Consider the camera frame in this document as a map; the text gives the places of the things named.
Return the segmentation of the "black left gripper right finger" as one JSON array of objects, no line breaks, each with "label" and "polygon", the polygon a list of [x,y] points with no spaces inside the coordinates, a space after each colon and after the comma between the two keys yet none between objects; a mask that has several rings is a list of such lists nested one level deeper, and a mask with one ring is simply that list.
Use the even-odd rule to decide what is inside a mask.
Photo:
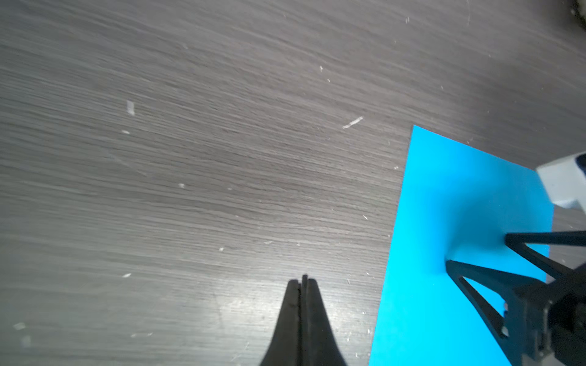
[{"label": "black left gripper right finger", "polygon": [[306,274],[301,285],[302,365],[346,365],[337,346],[318,283]]}]

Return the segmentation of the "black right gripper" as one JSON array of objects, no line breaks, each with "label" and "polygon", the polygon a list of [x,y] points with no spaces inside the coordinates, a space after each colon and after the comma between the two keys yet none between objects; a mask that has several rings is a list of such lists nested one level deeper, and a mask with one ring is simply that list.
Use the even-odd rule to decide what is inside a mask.
[{"label": "black right gripper", "polygon": [[[512,365],[542,365],[554,356],[564,365],[585,364],[585,266],[571,270],[529,244],[585,247],[584,231],[508,233],[505,244],[555,281],[535,278],[453,260],[446,271],[474,306],[491,334],[505,341]],[[502,315],[472,285],[498,294],[508,305]]]}]

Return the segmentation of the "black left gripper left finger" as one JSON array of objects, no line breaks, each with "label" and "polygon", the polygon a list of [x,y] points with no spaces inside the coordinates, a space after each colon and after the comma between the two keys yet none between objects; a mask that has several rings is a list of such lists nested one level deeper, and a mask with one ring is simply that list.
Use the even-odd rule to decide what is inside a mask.
[{"label": "black left gripper left finger", "polygon": [[285,290],[273,338],[260,363],[262,366],[300,365],[300,311],[301,285],[298,280],[291,280]]}]

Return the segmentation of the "blue rectangular paper sheet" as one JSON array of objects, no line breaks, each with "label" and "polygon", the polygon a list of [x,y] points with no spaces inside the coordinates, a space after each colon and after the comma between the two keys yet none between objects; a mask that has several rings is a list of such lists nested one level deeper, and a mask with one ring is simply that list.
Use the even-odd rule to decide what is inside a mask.
[{"label": "blue rectangular paper sheet", "polygon": [[506,365],[445,263],[544,280],[505,235],[549,232],[553,211],[534,170],[414,127],[370,364]]}]

